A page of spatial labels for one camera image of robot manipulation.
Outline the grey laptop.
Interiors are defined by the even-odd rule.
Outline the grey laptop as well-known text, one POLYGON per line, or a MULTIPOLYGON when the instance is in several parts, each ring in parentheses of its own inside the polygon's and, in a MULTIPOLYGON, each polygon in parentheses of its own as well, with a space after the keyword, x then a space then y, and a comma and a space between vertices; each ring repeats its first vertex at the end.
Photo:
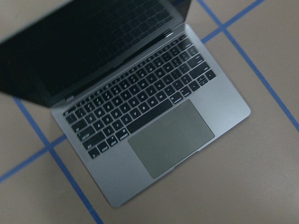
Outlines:
POLYGON ((0 90, 47 107, 119 207, 247 118, 188 0, 72 0, 0 43, 0 90))

